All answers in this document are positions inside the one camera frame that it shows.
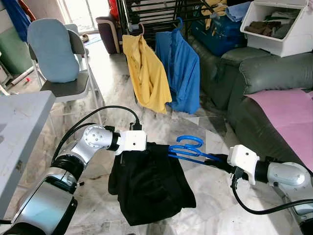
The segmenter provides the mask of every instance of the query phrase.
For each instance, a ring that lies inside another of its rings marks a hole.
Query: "marble floor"
[[[156,114],[136,104],[128,67],[124,55],[108,55],[102,41],[88,45],[90,65],[101,94],[99,102],[105,105],[123,105],[133,109],[139,116],[148,141],[174,144],[179,135],[194,135],[202,138],[207,153],[228,153],[229,147],[238,144],[236,135],[225,120],[223,113],[200,108],[188,115],[167,108],[167,114]],[[33,74],[31,81],[20,82],[12,91],[34,92],[39,88]],[[16,202],[26,189],[49,166],[54,148],[60,137],[80,118],[94,109],[91,96],[55,104],[51,116],[57,130],[57,138],[51,132],[49,122],[43,128],[20,186],[12,198],[5,219],[11,219]],[[132,115],[123,110],[105,110],[102,119],[106,125],[128,129]],[[76,133],[71,140],[80,138]],[[244,211],[232,195],[231,179],[227,173],[212,167],[181,161],[186,179],[193,190],[197,207],[182,209],[172,218],[148,225],[129,226],[120,211],[117,196],[108,193],[108,178],[114,155],[99,151],[82,175],[85,185],[75,192],[77,211],[69,225],[67,235],[297,235],[299,229],[288,211],[270,215],[252,215]],[[265,184],[250,186],[240,181],[238,194],[243,202],[255,210],[280,205],[282,201]]]

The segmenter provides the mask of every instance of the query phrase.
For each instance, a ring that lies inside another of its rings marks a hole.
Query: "blue suitcase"
[[[213,54],[223,55],[237,47],[246,47],[247,40],[240,32],[241,22],[233,22],[227,16],[213,19],[211,26],[205,30],[205,21],[193,21],[191,31]]]

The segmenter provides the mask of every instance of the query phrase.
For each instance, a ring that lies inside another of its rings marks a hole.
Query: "pink blanket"
[[[300,89],[249,94],[298,155],[313,171],[313,93]]]

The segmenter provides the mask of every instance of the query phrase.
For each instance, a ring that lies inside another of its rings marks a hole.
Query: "clothing rack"
[[[179,20],[183,19],[185,40],[188,40],[189,23],[203,20],[210,16],[197,16],[194,13],[201,10],[204,5],[206,10],[214,12],[205,0],[117,0],[123,34],[139,35],[142,33],[142,23],[145,28],[143,37],[148,45],[154,47],[157,32],[172,31],[177,27]]]

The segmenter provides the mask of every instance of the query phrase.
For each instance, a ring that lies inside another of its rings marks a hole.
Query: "black garment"
[[[168,157],[168,145],[148,143],[146,151],[116,156],[109,177],[109,193],[118,194],[130,225],[169,218],[181,208],[196,207],[178,159]]]

